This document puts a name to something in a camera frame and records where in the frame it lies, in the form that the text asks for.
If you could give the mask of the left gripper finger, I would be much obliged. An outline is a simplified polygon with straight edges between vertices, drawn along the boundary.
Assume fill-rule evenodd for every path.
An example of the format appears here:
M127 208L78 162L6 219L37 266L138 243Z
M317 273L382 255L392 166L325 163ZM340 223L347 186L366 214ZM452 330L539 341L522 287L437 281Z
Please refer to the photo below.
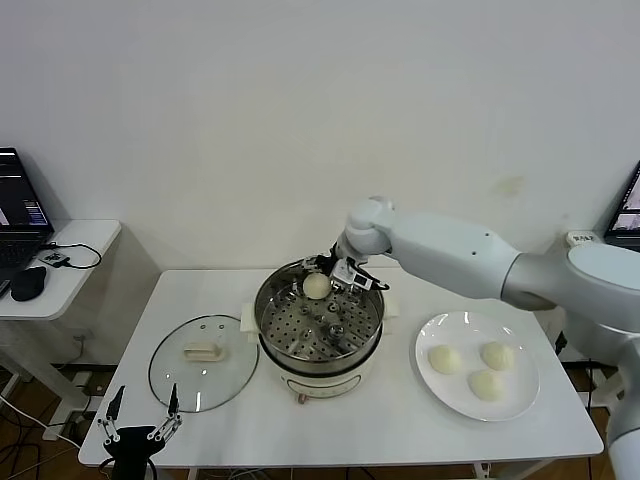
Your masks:
M152 432L148 434L148 439L154 441L169 441L181 424L182 417L179 413L177 384L174 383L171 390L167 416L159 426L155 427Z
M119 416L121 403L124 396L124 391L125 391L125 386L124 385L120 386L116 395L108 403L105 416L97 420L98 425L101 427L104 433L105 445L110 445L120 440L120 435L118 434L116 422Z

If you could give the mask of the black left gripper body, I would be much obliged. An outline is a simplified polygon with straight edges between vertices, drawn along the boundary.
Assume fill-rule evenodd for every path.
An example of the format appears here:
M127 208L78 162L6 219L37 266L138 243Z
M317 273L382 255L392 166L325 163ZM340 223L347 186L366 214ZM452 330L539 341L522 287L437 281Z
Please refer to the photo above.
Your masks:
M111 479L158 478L157 469L151 460L158 452L154 430L153 426L123 427L117 430L118 439L113 436L103 442L108 458L102 462L102 467L111 466Z

